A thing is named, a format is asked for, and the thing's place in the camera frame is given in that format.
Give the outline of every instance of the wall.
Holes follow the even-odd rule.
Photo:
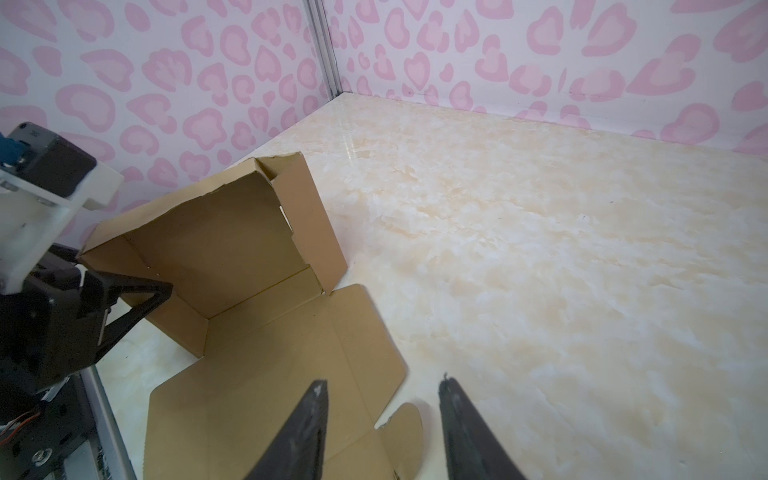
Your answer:
[[[125,176],[73,246],[327,101],[301,0],[4,0],[0,46],[0,131],[34,121]]]
[[[768,155],[768,0],[325,0],[360,94]]]

